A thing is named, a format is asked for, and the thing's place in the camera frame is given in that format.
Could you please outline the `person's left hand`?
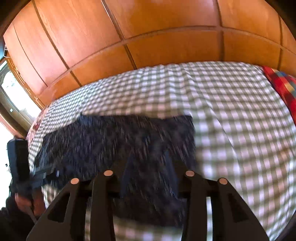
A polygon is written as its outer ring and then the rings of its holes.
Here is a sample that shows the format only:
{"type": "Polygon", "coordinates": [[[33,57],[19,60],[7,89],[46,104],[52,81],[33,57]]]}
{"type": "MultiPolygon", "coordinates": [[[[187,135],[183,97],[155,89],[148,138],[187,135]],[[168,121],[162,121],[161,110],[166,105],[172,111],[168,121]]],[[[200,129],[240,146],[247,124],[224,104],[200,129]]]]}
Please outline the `person's left hand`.
{"type": "Polygon", "coordinates": [[[28,210],[30,209],[33,210],[34,216],[41,216],[46,210],[42,190],[34,190],[32,198],[33,200],[30,200],[18,193],[15,194],[15,202],[19,210],[29,214],[28,210]]]}

